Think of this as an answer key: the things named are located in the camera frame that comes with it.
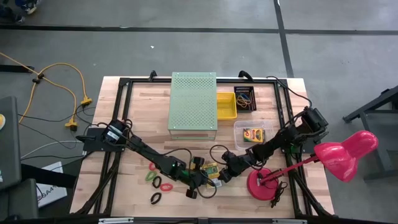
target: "white paper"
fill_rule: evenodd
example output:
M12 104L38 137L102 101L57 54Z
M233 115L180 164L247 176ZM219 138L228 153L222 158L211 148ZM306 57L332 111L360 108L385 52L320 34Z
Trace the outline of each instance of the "white paper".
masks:
M43 169L52 170L52 169L58 167L58 168L54 169L53 171L63 173L63 169L60 166L62 166L62 163L56 162L54 164L43 167ZM47 185L47 184L37 184L37 186L43 193L43 198L40 199L42 197L42 194L40 193L40 191L38 189L36 189L37 200L38 200L37 203L39 204L39 208L43 207L44 205L47 205L49 203L52 203L60 198L66 197L68 195L65 187L57 187L57 186L51 186L51 185Z

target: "concrete floor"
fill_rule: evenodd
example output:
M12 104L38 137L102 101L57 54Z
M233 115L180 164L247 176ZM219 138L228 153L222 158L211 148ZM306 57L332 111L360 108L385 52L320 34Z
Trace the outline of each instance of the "concrete floor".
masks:
M398 3L394 0L280 0L286 29L397 30ZM277 29L271 0L105 0L44 1L29 25L219 27ZM359 121L344 124L344 115L398 83L397 36L287 35L294 76L305 79L307 92L329 122L325 141L342 141L363 129ZM234 77L240 70L254 77L286 77L279 34L201 34L154 32L54 32L0 30L0 51L38 70L55 62L78 67L86 80L87 94L97 100L105 75L149 75L156 70L217 72ZM10 63L0 58L0 63ZM0 97L15 95L20 113L29 100L33 76L2 73ZM71 88L82 99L79 76L66 67L53 68L48 78ZM72 113L72 97L48 83L37 88L29 116L60 119ZM58 140L71 140L63 123L25 119L24 123ZM49 142L44 136L20 127L21 153ZM54 145L34 154L75 156L81 145L65 149ZM58 159L31 159L45 166ZM77 173L78 166L66 172ZM398 222L397 179L370 184L363 176L377 169L374 155L360 162L357 176L342 183L327 173L333 206L345 218ZM59 205L58 213L65 212ZM54 214L53 206L43 216Z

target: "yellow tray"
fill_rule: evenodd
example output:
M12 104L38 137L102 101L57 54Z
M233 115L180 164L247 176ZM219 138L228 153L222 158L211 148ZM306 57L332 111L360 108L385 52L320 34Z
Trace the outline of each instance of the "yellow tray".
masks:
M217 119L235 119L235 93L217 93Z

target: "lamp shade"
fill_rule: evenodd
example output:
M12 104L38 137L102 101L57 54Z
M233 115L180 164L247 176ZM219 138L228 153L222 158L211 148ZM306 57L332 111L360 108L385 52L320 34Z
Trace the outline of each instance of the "lamp shade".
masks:
M343 142L325 142L314 147L321 163L339 180L349 182L358 169L358 160L375 150L377 137L369 131L358 131Z

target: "robotic arm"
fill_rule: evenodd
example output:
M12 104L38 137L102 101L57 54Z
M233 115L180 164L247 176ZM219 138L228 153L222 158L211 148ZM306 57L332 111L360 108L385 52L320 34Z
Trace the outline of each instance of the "robotic arm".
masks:
M301 118L302 124L294 124ZM293 149L302 146L309 139L319 142L326 134L327 121L315 108L305 107L302 112L294 116L282 127L274 138L264 144L256 144L246 149L244 155L237 156L233 152L226 151L221 158L226 162L226 168L220 171L220 180L229 182L232 177L239 176L249 167L264 166L270 156L278 148Z
M174 157L160 154L147 144L141 138L132 133L126 123L120 120L112 120L109 124L105 124L106 128L98 136L77 136L76 138L85 143L97 142L99 144L108 144L113 147L128 148L149 161L155 164L155 167L160 170L160 173L169 177L172 180L179 180L189 186L186 196L196 198L197 189L203 184L213 185L213 182L208 178L206 171L200 170L205 160L202 157L193 157L189 150L187 150L191 157L192 164L195 165L193 169L187 169L187 164Z

